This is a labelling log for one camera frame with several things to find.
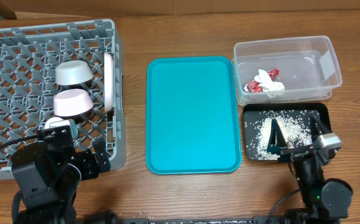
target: dish rack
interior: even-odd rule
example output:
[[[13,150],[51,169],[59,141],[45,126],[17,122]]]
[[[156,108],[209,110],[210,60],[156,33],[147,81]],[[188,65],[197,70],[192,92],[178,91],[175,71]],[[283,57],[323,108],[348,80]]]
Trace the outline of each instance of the dish rack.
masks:
[[[115,97],[113,109],[104,113],[103,54],[114,57]],[[126,162],[125,116],[121,86],[123,42],[109,19],[68,22],[42,26],[0,29],[0,144],[35,135],[54,116],[53,98],[67,86],[55,83],[55,68],[62,62],[86,61],[92,68],[91,86],[82,84],[93,100],[90,116],[77,124],[77,151],[93,150],[92,143],[103,136],[111,169]],[[14,178],[10,156],[30,140],[0,151],[0,180]]]

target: white bowl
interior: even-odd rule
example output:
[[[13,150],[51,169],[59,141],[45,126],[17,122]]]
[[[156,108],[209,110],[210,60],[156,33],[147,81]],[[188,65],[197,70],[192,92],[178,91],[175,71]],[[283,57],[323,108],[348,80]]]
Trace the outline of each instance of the white bowl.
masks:
[[[104,112],[112,110],[114,91],[113,59],[104,53]]]
[[[55,68],[55,82],[58,85],[76,85],[94,77],[87,62],[73,60],[61,63]]]
[[[93,101],[85,90],[65,90],[54,97],[54,114],[57,116],[75,116],[91,108],[93,108]]]

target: plastic storage bin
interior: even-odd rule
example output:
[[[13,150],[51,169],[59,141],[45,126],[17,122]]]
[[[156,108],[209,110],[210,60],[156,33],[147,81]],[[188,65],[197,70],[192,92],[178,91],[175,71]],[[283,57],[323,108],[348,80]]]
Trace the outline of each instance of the plastic storage bin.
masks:
[[[234,78],[239,105],[327,99],[333,88],[342,85],[331,41],[326,36],[295,37],[238,43],[234,46]],[[258,75],[258,70],[278,68],[274,81],[284,91],[247,93],[242,86]]]

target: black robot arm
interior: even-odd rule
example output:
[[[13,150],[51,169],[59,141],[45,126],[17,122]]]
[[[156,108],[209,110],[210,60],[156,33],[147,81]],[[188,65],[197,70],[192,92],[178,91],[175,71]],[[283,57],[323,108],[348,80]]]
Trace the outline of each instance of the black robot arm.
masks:
[[[103,139],[93,143],[96,156],[90,149],[75,152],[70,126],[39,131],[38,139],[11,157],[12,174],[21,189],[16,197],[27,208],[19,212],[14,198],[13,223],[73,224],[79,182],[110,170],[105,143]]]
[[[341,148],[339,137],[332,133],[319,119],[310,113],[312,145],[290,148],[274,119],[267,151],[277,154],[279,162],[293,164],[299,191],[305,208],[289,209],[281,223],[339,223],[348,217],[353,190],[349,184],[339,179],[324,179],[322,166],[328,164]]]

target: plastic tray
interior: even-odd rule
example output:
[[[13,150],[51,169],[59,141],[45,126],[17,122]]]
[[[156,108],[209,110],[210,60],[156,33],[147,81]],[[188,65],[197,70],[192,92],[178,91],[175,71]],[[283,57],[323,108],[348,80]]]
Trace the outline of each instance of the plastic tray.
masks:
[[[146,163],[156,174],[232,172],[241,163],[231,62],[162,58],[147,70]]]
[[[103,108],[104,52],[115,57],[115,108],[110,114]],[[126,161],[121,100],[123,43],[109,19],[0,29],[0,144],[34,135],[54,115],[53,97],[67,88],[55,83],[54,69],[69,60],[86,61],[95,76],[90,88],[83,87],[94,108],[77,125],[76,150],[91,149],[94,139],[103,136],[111,169],[119,169]],[[23,146],[14,144],[0,151],[0,180],[13,178],[9,159]]]
[[[295,37],[238,43],[234,46],[234,78],[239,105],[327,99],[342,85],[338,59],[326,36]],[[278,68],[274,81],[285,91],[248,93],[243,86],[258,70]]]
[[[276,160],[276,159],[261,159],[257,150],[258,132],[257,126],[261,125],[261,121],[267,116],[272,116],[274,113],[282,112],[281,116],[292,117],[300,119],[306,127],[309,125],[308,114],[310,111],[318,113],[320,120],[331,130],[331,123],[327,107],[322,103],[273,103],[273,104],[251,104],[244,106],[244,137],[246,153],[251,160]]]

